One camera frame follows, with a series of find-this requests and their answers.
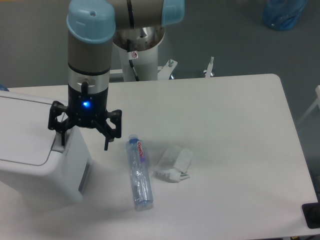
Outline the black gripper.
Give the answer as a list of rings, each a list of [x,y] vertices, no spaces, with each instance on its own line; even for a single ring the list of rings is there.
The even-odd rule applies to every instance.
[[[108,89],[95,94],[82,95],[68,86],[68,106],[54,100],[49,110],[48,129],[61,135],[61,145],[66,145],[66,132],[74,126],[97,129],[104,137],[104,150],[109,143],[122,137],[122,110],[107,111]],[[58,121],[65,113],[68,118]]]

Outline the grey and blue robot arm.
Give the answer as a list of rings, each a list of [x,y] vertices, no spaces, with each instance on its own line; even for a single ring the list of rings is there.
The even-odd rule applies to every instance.
[[[68,104],[54,101],[48,128],[66,145],[73,127],[96,129],[108,144],[122,136],[122,111],[107,110],[113,47],[125,81],[158,79],[165,27],[185,16],[183,0],[72,0],[68,6]]]

